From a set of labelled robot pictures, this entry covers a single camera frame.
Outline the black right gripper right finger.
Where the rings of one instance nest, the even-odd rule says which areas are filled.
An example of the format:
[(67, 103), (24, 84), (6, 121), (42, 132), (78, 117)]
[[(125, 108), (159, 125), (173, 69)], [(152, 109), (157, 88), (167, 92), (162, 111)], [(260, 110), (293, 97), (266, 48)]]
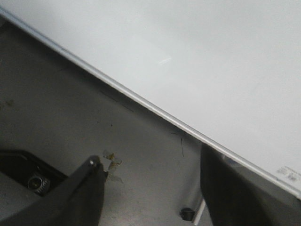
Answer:
[(203, 144), (200, 187), (215, 226), (299, 226), (301, 201)]

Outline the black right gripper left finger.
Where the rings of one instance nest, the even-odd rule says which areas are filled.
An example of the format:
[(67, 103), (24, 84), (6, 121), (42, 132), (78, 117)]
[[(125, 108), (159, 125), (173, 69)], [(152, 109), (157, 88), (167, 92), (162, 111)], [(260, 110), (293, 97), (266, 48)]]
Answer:
[(2, 226), (97, 226), (104, 202), (106, 172), (90, 156), (65, 181), (29, 207), (2, 220)]

